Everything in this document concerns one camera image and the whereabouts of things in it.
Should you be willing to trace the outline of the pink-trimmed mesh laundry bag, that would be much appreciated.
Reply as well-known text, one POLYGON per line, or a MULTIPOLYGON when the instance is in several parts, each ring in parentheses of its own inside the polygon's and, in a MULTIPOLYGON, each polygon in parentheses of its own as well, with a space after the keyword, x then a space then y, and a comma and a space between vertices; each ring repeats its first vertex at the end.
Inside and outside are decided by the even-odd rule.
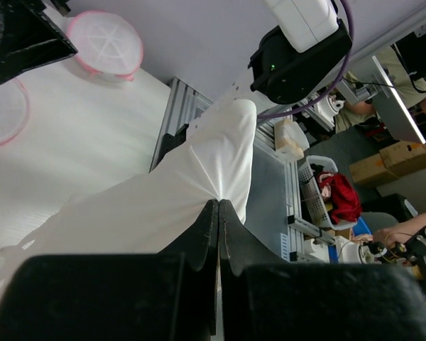
POLYGON ((0 145, 15 138, 26 126, 30 101, 19 80, 0 85, 0 145))

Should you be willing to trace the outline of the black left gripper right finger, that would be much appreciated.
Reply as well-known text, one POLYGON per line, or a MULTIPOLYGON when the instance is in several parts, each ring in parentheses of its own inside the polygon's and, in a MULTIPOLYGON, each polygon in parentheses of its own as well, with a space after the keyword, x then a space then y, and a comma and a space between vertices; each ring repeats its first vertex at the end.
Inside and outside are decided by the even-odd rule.
POLYGON ((426 340, 426 302, 394 266, 286 262, 219 203, 226 340, 426 340))

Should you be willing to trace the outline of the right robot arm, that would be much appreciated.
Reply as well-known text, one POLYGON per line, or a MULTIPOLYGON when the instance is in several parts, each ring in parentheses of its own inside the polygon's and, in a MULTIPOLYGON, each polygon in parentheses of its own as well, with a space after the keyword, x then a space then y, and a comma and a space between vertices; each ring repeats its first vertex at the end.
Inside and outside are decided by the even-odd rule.
MULTIPOLYGON (((293 104, 311 95, 334 66, 347 66, 353 20, 340 19, 331 1, 267 1, 266 6, 278 24, 262 37, 226 96, 293 104)), ((130 79, 140 68, 142 40, 122 17, 88 11, 62 30, 45 10, 42 1, 0 1, 0 85, 68 58, 115 80, 130 79)))

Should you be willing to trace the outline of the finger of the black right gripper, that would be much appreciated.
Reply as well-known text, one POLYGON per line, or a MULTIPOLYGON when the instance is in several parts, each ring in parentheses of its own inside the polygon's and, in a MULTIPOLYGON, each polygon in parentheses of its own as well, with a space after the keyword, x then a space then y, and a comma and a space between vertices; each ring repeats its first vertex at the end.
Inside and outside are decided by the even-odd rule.
POLYGON ((46 9, 41 0, 0 0, 0 85, 77 54, 46 9))

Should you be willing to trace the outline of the white bra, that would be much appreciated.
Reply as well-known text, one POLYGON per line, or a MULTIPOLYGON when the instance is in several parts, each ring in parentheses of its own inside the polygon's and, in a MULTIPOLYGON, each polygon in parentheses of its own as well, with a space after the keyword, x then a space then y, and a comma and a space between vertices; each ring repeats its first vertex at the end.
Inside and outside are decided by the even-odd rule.
POLYGON ((198 217, 209 200, 229 200, 246 219, 256 105, 233 99, 192 121, 184 143, 147 174, 66 204, 0 254, 0 299, 17 268, 41 254, 156 253, 198 217))

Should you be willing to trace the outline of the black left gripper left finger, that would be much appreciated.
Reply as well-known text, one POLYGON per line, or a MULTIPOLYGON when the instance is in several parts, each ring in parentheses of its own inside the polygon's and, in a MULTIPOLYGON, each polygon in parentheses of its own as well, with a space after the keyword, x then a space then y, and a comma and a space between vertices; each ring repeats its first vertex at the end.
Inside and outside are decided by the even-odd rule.
POLYGON ((209 340, 219 204, 156 254, 41 255, 0 300, 0 340, 209 340))

